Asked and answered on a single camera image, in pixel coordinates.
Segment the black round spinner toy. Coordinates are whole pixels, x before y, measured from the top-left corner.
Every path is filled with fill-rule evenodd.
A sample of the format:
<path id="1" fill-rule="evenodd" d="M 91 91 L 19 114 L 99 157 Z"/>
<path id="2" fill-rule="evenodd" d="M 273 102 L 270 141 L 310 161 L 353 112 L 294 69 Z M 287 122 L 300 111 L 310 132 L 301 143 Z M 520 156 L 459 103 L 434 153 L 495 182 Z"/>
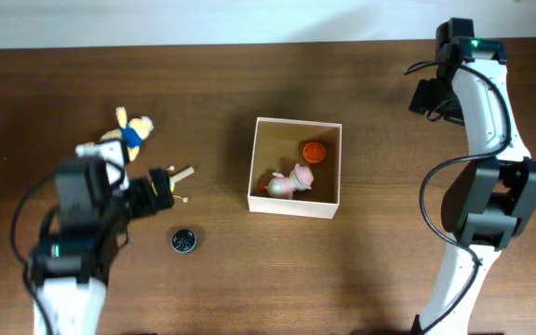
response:
<path id="1" fill-rule="evenodd" d="M 180 254 L 186 254 L 195 249 L 197 245 L 197 236 L 195 232 L 188 228 L 178 230 L 171 237 L 171 246 L 174 251 Z"/>

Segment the orange round spinner toy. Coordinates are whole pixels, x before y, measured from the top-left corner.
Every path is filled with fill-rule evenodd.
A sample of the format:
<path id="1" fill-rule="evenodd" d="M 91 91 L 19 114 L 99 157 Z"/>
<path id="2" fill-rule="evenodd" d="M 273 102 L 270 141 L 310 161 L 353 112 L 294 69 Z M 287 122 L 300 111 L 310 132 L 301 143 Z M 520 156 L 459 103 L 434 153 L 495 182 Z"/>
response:
<path id="1" fill-rule="evenodd" d="M 319 141 L 308 141 L 301 150 L 304 160 L 311 165 L 322 163 L 326 159 L 326 147 Z"/>

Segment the white pink duck figure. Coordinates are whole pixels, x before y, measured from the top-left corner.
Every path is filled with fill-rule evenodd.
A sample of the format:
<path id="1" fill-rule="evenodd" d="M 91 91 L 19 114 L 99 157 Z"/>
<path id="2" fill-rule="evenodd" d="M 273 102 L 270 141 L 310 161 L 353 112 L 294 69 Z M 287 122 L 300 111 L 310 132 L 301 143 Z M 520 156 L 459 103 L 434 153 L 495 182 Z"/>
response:
<path id="1" fill-rule="evenodd" d="M 270 180 L 260 183 L 260 190 L 272 198 L 292 200 L 296 192 L 311 190 L 314 179 L 309 167 L 297 163 L 287 176 L 273 172 Z"/>

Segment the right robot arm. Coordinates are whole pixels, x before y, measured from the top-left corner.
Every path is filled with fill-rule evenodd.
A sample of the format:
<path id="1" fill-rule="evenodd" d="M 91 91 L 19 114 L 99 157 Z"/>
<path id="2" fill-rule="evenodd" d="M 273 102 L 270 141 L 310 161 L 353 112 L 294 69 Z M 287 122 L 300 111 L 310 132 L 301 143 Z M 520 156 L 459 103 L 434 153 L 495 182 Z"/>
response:
<path id="1" fill-rule="evenodd" d="M 444 194 L 435 228 L 446 244 L 433 294 L 415 316 L 414 334 L 465 334 L 492 264 L 520 236 L 536 209 L 536 161 L 517 130 L 507 90 L 507 57 L 500 40 L 478 38 L 470 19 L 451 18 L 435 33 L 435 59 L 408 67 L 408 74 L 434 67 L 421 80 L 409 110 L 431 122 L 465 128 L 469 154 L 433 167 L 422 180 L 419 208 L 425 212 L 429 181 L 443 168 L 464 166 Z"/>

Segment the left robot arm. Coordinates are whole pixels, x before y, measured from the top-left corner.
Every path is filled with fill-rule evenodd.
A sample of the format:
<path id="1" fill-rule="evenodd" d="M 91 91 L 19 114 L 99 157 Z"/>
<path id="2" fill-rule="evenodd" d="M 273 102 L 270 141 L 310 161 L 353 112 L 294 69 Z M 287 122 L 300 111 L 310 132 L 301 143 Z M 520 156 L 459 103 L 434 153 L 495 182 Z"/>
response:
<path id="1" fill-rule="evenodd" d="M 44 217 L 29 257 L 36 334 L 93 334 L 111 265 L 131 221 L 174 205 L 168 172 L 131 179 L 127 145 L 99 141 L 76 148 L 53 174 L 59 203 Z"/>

